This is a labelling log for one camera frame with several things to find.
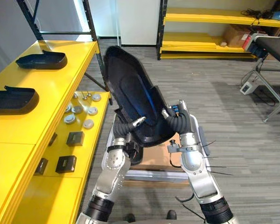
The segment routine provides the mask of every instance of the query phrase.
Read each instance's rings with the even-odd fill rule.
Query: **yellow shelf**
[[[185,53],[185,54],[161,54],[161,59],[255,59],[249,53]]]
[[[74,223],[77,218],[84,186],[89,173],[91,161],[96,149],[96,143],[104,121],[108,105],[109,92],[99,93],[99,102],[89,98],[82,100],[81,92],[77,92],[78,99],[72,99],[70,105],[81,105],[84,112],[76,115],[76,121],[67,125],[63,118],[70,113],[65,113],[57,126],[57,138],[52,146],[47,147],[43,158],[48,160],[45,172],[41,176],[33,176],[23,196],[20,206],[14,216],[13,224],[56,224]],[[95,106],[98,113],[94,116],[87,114],[87,108]],[[94,127],[82,127],[84,120],[92,119]],[[66,144],[69,132],[83,131],[84,141],[82,146],[69,147]],[[73,173],[59,174],[55,172],[60,156],[74,155],[77,158]]]
[[[93,55],[99,53],[96,42],[36,41],[19,57],[42,54],[42,49],[65,53],[67,65],[59,70],[27,70],[13,61],[0,73],[0,90],[5,85],[29,87],[39,95],[30,113],[0,115],[0,180],[4,180],[0,181],[0,223],[4,224],[11,223],[67,104]]]
[[[245,53],[243,48],[221,47],[221,37],[204,33],[164,33],[162,51]]]
[[[279,27],[277,20],[256,20],[253,17],[242,15],[240,11],[203,8],[168,8],[164,23],[171,22],[213,22],[255,25],[265,27]]]

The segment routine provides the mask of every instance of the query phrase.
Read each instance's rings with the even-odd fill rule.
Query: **black padded table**
[[[280,62],[280,37],[271,37],[271,36],[260,36],[258,34],[252,35],[253,41],[256,43],[257,47],[261,49],[265,49],[266,52],[270,53],[273,57],[275,57]],[[265,86],[269,89],[269,91],[277,98],[279,101],[279,105],[264,119],[263,122],[267,122],[272,116],[280,112],[280,94],[276,92],[276,90],[269,84],[269,82],[261,75],[259,66],[263,63],[265,58],[259,58],[253,69],[247,73],[246,78],[243,80],[243,83],[246,83],[252,74],[255,74],[259,80],[261,80]],[[280,71],[273,69],[263,69],[263,70],[271,70],[271,71]]]
[[[280,62],[280,37],[258,37],[256,44]]]

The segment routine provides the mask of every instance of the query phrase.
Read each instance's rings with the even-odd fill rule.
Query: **power strip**
[[[259,86],[258,82],[254,81],[254,82],[250,82],[247,81],[245,82],[245,84],[243,84],[242,88],[240,89],[241,93],[243,93],[244,95],[248,95],[254,92],[254,90],[256,90],[256,88]]]

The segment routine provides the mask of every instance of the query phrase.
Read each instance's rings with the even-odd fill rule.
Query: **metal table leg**
[[[273,110],[273,112],[271,112],[267,117],[266,117],[266,119],[264,119],[263,120],[263,122],[267,122],[267,120],[269,120],[272,116],[274,116],[275,114],[277,114],[277,113],[279,113],[280,112],[280,104],[279,104],[279,106],[277,107],[277,108],[275,108],[274,110]]]
[[[243,80],[243,84],[244,84],[245,82],[248,81],[248,79],[251,77],[251,75],[253,74],[253,72],[257,71],[258,66],[259,66],[260,63],[262,63],[262,61],[263,61],[262,58],[258,59],[258,61],[257,61],[256,64],[254,65],[254,67],[252,68],[252,70],[249,71],[249,72],[247,73],[246,78]]]
[[[277,98],[277,100],[280,102],[280,95],[274,90],[274,88],[268,83],[268,81],[258,72],[254,71],[257,77],[266,85],[266,87],[269,89],[269,91]]]

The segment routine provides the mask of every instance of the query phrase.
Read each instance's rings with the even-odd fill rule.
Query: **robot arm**
[[[200,153],[201,145],[191,130],[189,113],[184,101],[180,101],[179,116],[172,111],[162,111],[169,126],[180,135],[181,146],[172,142],[170,153],[182,152],[182,169],[189,177],[189,183],[200,204],[208,224],[238,224],[221,189],[212,174],[206,169],[205,158]],[[80,214],[77,224],[100,224],[108,221],[113,205],[130,168],[131,160],[126,151],[126,135],[143,123],[145,117],[130,124],[114,124],[114,141],[108,147],[107,162],[92,192],[87,209]]]
[[[206,169],[205,158],[199,152],[200,145],[195,133],[191,130],[189,113],[185,102],[178,105],[179,116],[169,115],[164,109],[163,117],[174,131],[180,134],[181,147],[172,142],[169,153],[182,153],[182,169],[189,177],[189,183],[196,200],[209,224],[237,224],[215,178]]]
[[[141,125],[145,117],[129,124],[114,125],[114,141],[108,147],[108,158],[93,189],[87,209],[80,214],[77,224],[106,223],[119,195],[123,180],[130,169],[131,160],[126,152],[126,135]]]

